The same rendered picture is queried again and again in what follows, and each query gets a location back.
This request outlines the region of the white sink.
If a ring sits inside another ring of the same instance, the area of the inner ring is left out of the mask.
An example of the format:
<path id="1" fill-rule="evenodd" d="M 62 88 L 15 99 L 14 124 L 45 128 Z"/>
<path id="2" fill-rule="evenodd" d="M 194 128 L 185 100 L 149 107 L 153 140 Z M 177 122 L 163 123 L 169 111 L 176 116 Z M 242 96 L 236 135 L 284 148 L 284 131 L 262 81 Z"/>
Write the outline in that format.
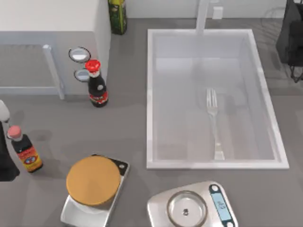
<path id="1" fill-rule="evenodd" d="M 148 169 L 288 169 L 251 29 L 148 30 Z M 225 160 L 214 160 L 206 90 Z"/>

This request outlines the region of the silver scale with orange plate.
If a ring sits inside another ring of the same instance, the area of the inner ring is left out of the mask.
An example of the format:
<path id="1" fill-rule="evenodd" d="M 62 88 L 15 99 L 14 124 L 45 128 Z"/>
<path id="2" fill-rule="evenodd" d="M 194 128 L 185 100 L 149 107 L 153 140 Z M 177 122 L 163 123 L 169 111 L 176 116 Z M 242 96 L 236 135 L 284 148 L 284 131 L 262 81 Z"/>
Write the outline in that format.
<path id="1" fill-rule="evenodd" d="M 68 227 L 109 227 L 129 170 L 127 162 L 97 154 L 73 164 L 60 221 Z"/>

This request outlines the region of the silver scale with blue display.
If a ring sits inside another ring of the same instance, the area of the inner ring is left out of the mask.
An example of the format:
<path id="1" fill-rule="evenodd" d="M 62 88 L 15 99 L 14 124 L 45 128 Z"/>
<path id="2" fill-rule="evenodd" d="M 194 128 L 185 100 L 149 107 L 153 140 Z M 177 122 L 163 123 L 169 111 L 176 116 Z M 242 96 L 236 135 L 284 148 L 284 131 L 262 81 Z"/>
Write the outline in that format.
<path id="1" fill-rule="evenodd" d="M 240 227 L 227 194 L 215 181 L 193 183 L 152 196 L 151 227 Z"/>

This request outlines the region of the small round microwave knob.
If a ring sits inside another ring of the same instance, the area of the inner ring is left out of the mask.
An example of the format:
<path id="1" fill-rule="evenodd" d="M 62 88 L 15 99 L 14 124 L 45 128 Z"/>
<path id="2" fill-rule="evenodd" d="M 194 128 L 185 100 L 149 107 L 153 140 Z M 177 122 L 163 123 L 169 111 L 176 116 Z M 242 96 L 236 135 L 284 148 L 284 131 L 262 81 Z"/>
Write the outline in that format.
<path id="1" fill-rule="evenodd" d="M 86 69 L 79 69 L 74 71 L 74 77 L 82 83 L 86 83 L 89 80 L 89 72 Z"/>

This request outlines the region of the dark bottle with pink cap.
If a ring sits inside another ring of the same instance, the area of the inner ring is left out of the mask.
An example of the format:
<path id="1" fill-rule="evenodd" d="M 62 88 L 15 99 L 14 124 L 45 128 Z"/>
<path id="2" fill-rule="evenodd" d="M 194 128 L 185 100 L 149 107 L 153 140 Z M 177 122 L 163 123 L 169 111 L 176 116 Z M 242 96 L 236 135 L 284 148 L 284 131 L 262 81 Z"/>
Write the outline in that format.
<path id="1" fill-rule="evenodd" d="M 33 173 L 43 166 L 43 162 L 30 138 L 22 132 L 19 126 L 10 126 L 7 135 L 18 158 L 29 173 Z"/>

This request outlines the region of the tall white tap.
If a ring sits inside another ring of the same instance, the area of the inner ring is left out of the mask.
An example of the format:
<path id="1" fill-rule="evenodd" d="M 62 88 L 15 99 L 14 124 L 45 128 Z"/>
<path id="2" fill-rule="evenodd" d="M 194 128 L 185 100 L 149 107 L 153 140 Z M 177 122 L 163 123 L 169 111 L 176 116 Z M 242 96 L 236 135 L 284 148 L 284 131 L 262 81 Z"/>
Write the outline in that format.
<path id="1" fill-rule="evenodd" d="M 196 34 L 202 35 L 205 29 L 205 21 L 210 0 L 199 0 L 197 18 L 196 18 Z"/>

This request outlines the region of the silver fork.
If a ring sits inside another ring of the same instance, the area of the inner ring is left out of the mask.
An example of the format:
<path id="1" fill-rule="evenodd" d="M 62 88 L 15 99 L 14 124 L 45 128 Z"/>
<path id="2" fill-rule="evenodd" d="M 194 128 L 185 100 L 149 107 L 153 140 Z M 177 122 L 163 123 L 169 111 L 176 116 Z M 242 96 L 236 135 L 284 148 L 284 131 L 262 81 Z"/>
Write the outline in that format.
<path id="1" fill-rule="evenodd" d="M 206 105 L 207 112 L 210 116 L 212 132 L 214 136 L 214 160 L 223 161 L 225 160 L 224 152 L 222 149 L 222 143 L 219 139 L 218 128 L 217 128 L 217 114 L 218 114 L 218 103 L 216 91 L 214 88 L 208 88 L 206 90 Z"/>

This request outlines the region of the dark bottle with red cap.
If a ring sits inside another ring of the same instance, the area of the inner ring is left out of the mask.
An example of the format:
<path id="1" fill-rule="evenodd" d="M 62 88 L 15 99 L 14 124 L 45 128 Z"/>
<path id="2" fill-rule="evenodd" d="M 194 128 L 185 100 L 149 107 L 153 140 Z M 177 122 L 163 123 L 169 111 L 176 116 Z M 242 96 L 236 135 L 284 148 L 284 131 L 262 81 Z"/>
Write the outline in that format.
<path id="1" fill-rule="evenodd" d="M 85 68 L 89 73 L 89 99 L 95 107 L 101 108 L 108 103 L 108 91 L 100 71 L 101 62 L 97 59 L 89 60 L 85 63 Z"/>

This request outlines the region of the pale grey rounded box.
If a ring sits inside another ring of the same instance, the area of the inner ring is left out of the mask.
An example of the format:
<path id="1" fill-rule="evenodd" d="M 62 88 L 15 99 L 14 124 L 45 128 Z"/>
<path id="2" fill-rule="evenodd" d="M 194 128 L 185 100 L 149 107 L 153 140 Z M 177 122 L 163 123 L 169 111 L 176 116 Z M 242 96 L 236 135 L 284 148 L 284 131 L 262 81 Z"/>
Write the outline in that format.
<path id="1" fill-rule="evenodd" d="M 6 104 L 0 99 L 0 121 L 8 123 L 10 119 L 10 112 Z"/>

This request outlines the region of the large round microwave knob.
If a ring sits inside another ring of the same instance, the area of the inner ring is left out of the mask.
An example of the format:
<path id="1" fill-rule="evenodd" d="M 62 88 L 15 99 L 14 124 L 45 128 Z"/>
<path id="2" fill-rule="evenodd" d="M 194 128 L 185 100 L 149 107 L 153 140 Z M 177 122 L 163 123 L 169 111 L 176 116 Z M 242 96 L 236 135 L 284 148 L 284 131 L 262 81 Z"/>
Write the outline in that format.
<path id="1" fill-rule="evenodd" d="M 84 47 L 71 48 L 68 51 L 69 58 L 76 63 L 85 63 L 91 59 L 91 53 Z"/>

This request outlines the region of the pale microwave oven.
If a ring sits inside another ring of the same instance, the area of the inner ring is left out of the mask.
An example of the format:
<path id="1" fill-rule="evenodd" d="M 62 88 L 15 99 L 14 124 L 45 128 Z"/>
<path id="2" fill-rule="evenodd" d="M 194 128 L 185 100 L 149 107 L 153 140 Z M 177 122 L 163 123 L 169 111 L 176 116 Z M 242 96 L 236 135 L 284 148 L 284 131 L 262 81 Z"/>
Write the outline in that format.
<path id="1" fill-rule="evenodd" d="M 85 95 L 85 68 L 68 56 L 84 47 L 108 76 L 111 29 L 107 0 L 0 0 L 0 96 L 58 95 L 42 46 L 52 48 L 65 96 Z"/>

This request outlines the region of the green bottle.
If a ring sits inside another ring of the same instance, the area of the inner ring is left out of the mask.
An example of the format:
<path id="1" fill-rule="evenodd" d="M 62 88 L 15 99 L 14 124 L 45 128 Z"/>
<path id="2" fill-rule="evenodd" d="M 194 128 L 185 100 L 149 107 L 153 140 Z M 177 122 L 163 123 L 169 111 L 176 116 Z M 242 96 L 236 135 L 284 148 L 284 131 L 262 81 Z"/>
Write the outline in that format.
<path id="1" fill-rule="evenodd" d="M 127 15 L 125 0 L 108 0 L 111 32 L 123 35 L 127 30 Z"/>

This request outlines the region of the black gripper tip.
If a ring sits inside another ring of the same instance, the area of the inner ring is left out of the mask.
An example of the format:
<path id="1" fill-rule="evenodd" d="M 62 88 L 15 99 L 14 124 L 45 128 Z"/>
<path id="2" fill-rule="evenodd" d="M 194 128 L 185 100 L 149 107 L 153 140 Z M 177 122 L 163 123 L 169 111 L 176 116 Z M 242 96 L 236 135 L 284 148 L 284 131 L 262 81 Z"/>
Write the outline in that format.
<path id="1" fill-rule="evenodd" d="M 4 135 L 2 122 L 0 122 L 0 182 L 11 182 L 20 175 L 20 171 L 12 160 Z"/>

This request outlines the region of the small white wall block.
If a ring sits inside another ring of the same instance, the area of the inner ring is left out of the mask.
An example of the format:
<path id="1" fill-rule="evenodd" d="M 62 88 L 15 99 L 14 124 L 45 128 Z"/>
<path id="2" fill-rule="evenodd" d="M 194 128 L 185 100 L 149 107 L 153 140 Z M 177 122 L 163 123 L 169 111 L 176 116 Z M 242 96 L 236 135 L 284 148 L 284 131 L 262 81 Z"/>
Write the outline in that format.
<path id="1" fill-rule="evenodd" d="M 223 7 L 216 6 L 213 7 L 212 19 L 222 19 L 223 18 Z"/>

